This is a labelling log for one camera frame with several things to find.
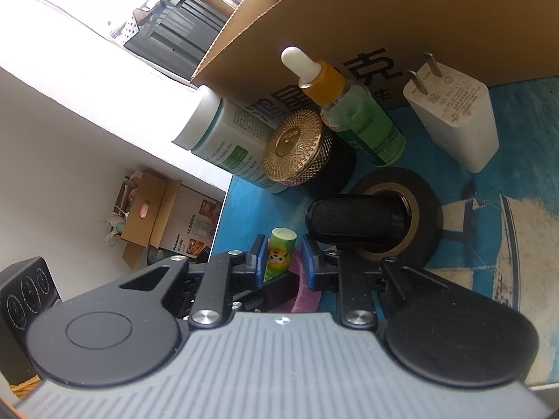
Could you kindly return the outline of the black electrical tape roll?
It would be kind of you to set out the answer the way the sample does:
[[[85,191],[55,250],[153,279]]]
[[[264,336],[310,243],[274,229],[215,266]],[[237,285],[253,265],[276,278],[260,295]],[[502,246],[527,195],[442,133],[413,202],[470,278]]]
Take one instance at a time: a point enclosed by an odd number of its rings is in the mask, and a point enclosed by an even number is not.
[[[442,207],[440,201],[419,174],[406,168],[381,168],[360,179],[351,194],[398,195],[410,216],[409,229],[402,240],[390,242],[386,249],[355,250],[363,259],[380,262],[385,257],[399,257],[408,264],[424,267],[439,247],[442,238]]]

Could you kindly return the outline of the printed appliance carton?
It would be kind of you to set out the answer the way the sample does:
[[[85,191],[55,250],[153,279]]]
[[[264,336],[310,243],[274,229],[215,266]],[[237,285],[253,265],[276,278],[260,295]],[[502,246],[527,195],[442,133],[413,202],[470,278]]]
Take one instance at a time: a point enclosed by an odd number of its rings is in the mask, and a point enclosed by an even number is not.
[[[196,259],[212,246],[221,208],[220,201],[182,185],[180,180],[169,181],[150,244]]]

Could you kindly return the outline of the white green supplement bottle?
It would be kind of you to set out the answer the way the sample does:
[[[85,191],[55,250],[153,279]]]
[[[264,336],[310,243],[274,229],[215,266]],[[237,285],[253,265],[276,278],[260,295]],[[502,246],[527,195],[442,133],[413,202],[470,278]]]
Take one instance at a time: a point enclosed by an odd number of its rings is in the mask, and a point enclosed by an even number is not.
[[[193,97],[173,144],[267,192],[284,191],[286,186],[268,178],[263,169],[272,127],[205,85]]]

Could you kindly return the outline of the blue ocean print mat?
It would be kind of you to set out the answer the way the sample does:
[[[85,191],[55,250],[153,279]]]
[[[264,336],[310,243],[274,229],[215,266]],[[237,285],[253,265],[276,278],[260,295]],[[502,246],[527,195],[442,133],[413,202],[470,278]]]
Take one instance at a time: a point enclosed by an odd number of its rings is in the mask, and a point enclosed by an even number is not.
[[[408,107],[390,112],[406,149],[399,166],[439,198],[442,242],[429,267],[466,280],[531,320],[539,352],[528,383],[558,379],[558,81],[491,89],[499,148],[471,174],[437,147]]]

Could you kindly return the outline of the small open cardboard box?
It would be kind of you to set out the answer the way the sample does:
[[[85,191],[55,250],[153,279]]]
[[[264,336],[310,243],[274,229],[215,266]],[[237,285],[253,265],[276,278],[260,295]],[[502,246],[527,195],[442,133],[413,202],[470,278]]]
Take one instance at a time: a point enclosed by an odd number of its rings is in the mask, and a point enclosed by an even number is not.
[[[173,248],[173,207],[182,182],[137,170],[126,177],[114,206],[124,220],[119,238],[126,243],[122,259],[137,271],[145,259],[145,251],[155,249],[176,253]]]

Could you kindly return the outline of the pink collapsible silicone cup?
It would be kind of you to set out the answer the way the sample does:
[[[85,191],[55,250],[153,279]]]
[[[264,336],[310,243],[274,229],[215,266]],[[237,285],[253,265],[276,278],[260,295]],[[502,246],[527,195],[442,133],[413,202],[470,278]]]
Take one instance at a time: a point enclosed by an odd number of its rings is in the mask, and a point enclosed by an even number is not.
[[[281,304],[277,311],[290,313],[317,312],[321,300],[321,292],[311,291],[308,288],[306,272],[302,265],[301,250],[299,248],[294,249],[289,272],[298,275],[298,292],[294,298]]]

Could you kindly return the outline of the green cartoon lip balm tube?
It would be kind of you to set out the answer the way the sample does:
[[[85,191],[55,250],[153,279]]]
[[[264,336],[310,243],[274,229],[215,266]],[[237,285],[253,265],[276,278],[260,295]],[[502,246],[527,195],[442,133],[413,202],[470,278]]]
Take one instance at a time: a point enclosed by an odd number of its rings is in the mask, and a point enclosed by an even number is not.
[[[265,282],[288,271],[297,237],[297,233],[288,228],[277,227],[272,230],[264,273]]]

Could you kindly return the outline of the dark grey plastic cabinet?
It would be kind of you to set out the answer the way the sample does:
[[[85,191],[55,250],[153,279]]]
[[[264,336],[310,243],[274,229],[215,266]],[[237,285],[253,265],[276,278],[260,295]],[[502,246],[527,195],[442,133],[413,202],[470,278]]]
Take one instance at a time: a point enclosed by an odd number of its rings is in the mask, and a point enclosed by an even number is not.
[[[124,47],[188,80],[226,21],[203,0],[161,0]]]

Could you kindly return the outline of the white USB wall charger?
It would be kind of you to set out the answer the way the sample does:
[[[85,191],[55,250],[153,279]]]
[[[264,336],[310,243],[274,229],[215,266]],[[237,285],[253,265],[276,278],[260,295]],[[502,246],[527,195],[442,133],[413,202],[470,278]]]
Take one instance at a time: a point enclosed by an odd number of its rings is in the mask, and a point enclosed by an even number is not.
[[[432,141],[462,167],[477,174],[499,149],[488,87],[440,63],[426,52],[418,71],[408,71],[403,95]]]

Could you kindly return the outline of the gold lid black jar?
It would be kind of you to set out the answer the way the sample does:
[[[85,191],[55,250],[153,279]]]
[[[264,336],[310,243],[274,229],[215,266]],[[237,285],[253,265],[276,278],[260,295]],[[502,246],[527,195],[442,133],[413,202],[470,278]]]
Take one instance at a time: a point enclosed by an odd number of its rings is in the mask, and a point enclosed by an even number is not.
[[[356,152],[325,125],[318,112],[286,117],[270,136],[263,171],[277,183],[314,199],[340,193],[354,174]]]

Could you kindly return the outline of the large brown cardboard box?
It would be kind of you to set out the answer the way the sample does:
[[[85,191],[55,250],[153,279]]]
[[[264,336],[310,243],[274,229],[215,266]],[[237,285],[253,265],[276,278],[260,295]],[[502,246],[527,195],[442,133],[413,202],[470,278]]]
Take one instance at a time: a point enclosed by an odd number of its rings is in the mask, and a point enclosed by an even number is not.
[[[488,85],[556,75],[558,0],[242,0],[193,82],[252,110],[297,109],[290,45],[393,108],[426,54]]]

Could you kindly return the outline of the black cylindrical device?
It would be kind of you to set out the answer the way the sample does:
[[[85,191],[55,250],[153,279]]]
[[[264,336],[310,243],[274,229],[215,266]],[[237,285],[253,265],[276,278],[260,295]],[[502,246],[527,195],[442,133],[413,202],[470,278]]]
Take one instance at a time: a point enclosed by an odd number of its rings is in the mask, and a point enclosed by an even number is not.
[[[370,246],[400,243],[411,225],[411,211],[396,192],[372,195],[343,194],[316,200],[308,208],[305,224],[319,242]]]

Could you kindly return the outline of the green dropper bottle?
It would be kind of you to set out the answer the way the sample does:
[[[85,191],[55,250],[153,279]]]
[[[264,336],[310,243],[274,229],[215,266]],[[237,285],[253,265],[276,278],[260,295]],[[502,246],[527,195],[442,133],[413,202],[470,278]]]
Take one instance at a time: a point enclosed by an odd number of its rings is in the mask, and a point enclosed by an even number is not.
[[[296,46],[281,62],[298,76],[298,87],[319,107],[324,124],[377,167],[394,164],[406,139],[363,84],[345,79],[327,61],[314,61]]]

